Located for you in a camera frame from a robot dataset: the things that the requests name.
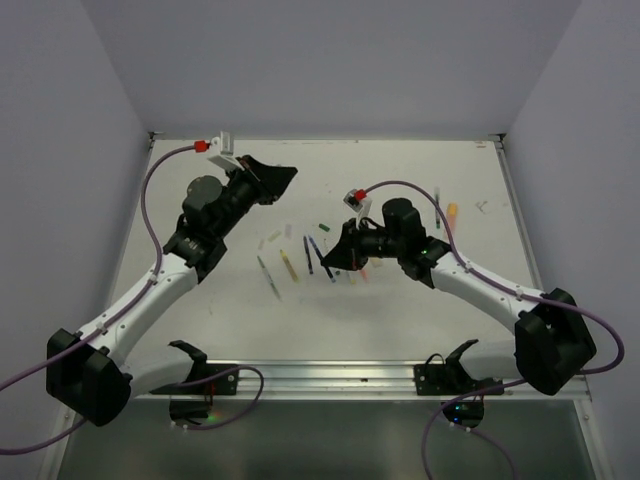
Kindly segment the yellow thin highlighter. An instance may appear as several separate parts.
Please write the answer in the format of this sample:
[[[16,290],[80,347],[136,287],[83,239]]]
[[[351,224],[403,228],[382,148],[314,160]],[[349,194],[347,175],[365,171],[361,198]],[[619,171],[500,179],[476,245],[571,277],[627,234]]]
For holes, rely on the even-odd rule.
[[[280,253],[281,259],[282,259],[282,261],[283,261],[283,263],[284,263],[284,265],[285,265],[285,267],[286,267],[286,269],[287,269],[292,281],[294,283],[298,283],[299,282],[299,277],[297,275],[296,270],[293,267],[293,264],[291,263],[288,255],[287,255],[287,253],[283,249],[280,249],[279,253]]]

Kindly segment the purple gel pen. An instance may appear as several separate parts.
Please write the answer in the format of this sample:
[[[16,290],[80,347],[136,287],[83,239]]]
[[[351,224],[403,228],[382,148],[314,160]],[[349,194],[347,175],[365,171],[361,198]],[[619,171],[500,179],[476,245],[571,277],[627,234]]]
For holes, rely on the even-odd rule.
[[[305,258],[306,258],[306,265],[307,265],[308,274],[309,275],[313,275],[314,274],[313,263],[312,263],[312,259],[311,259],[309,241],[308,241],[308,238],[307,238],[306,235],[303,236],[303,247],[304,247],[304,252],[305,252]]]

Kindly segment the green clear pen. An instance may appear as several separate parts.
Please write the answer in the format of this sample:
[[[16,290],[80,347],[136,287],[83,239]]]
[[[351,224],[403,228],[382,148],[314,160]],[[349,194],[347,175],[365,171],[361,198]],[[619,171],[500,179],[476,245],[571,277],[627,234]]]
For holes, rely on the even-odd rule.
[[[276,286],[276,284],[275,284],[275,282],[274,282],[274,280],[273,280],[273,278],[272,278],[272,276],[271,276],[266,264],[264,263],[264,261],[260,257],[260,255],[256,255],[256,258],[257,258],[259,267],[260,267],[260,269],[261,269],[261,271],[262,271],[262,273],[263,273],[263,275],[264,275],[264,277],[265,277],[265,279],[266,279],[271,291],[273,292],[273,294],[276,297],[276,299],[281,302],[282,301],[281,294],[280,294],[280,292],[279,292],[279,290],[278,290],[278,288],[277,288],[277,286]]]

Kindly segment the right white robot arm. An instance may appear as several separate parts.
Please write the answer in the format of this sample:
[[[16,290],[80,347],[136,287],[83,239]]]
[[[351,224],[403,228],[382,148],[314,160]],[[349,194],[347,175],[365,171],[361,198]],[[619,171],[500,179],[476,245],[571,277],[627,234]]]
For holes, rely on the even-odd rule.
[[[523,288],[474,268],[451,244],[427,233],[406,198],[384,203],[382,224],[369,219],[364,191],[349,192],[344,202],[356,215],[344,222],[323,266],[357,271],[372,258],[393,258],[412,280],[467,302],[511,334],[507,341],[467,340],[441,363],[424,364],[420,376],[442,392],[462,394],[522,379],[554,395],[595,356],[593,338],[566,291]]]

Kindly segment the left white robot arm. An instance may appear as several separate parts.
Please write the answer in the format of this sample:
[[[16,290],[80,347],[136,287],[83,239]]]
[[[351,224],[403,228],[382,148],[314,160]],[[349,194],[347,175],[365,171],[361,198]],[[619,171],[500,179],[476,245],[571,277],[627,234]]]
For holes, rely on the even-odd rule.
[[[47,393],[101,427],[140,394],[173,386],[201,390],[207,356],[185,341],[170,342],[157,363],[135,366],[127,358],[154,323],[214,270],[227,251],[225,237],[249,210],[278,201],[297,173],[245,155],[227,167],[227,183],[210,175],[194,179],[176,230],[146,275],[78,332],[60,329],[50,337]]]

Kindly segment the blue green pen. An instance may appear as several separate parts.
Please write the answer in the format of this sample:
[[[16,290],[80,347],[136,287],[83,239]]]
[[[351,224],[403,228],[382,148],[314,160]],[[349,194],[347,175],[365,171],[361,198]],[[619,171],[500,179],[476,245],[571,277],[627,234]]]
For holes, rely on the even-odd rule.
[[[334,274],[331,272],[330,268],[329,268],[329,267],[327,267],[327,266],[324,264],[324,256],[323,256],[323,254],[321,253],[321,250],[320,250],[320,248],[318,247],[318,245],[317,245],[316,241],[314,240],[314,238],[313,238],[311,235],[309,235],[309,236],[308,236],[308,240],[309,240],[309,242],[310,242],[310,244],[311,244],[311,246],[312,246],[312,249],[314,250],[314,252],[315,252],[316,256],[318,257],[318,259],[319,259],[319,261],[320,261],[321,267],[324,269],[325,273],[327,274],[327,276],[328,276],[328,278],[329,278],[329,281],[330,281],[332,284],[336,283],[336,278],[335,278]]]

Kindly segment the clear yellow highlighter cap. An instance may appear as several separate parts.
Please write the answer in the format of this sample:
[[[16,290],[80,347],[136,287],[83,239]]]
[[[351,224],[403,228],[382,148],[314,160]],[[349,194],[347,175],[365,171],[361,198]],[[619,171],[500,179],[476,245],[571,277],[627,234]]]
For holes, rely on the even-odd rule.
[[[269,237],[268,237],[268,241],[269,242],[274,242],[276,239],[278,239],[281,236],[281,231],[277,230],[275,232],[273,232]]]

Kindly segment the orange thick highlighter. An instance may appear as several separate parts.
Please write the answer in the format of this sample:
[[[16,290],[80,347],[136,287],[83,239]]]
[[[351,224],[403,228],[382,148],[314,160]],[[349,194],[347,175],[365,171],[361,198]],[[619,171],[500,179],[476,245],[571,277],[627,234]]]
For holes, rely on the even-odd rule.
[[[458,212],[459,207],[457,203],[451,202],[447,205],[445,213],[447,227],[445,228],[445,230],[448,240],[451,240],[454,236]]]

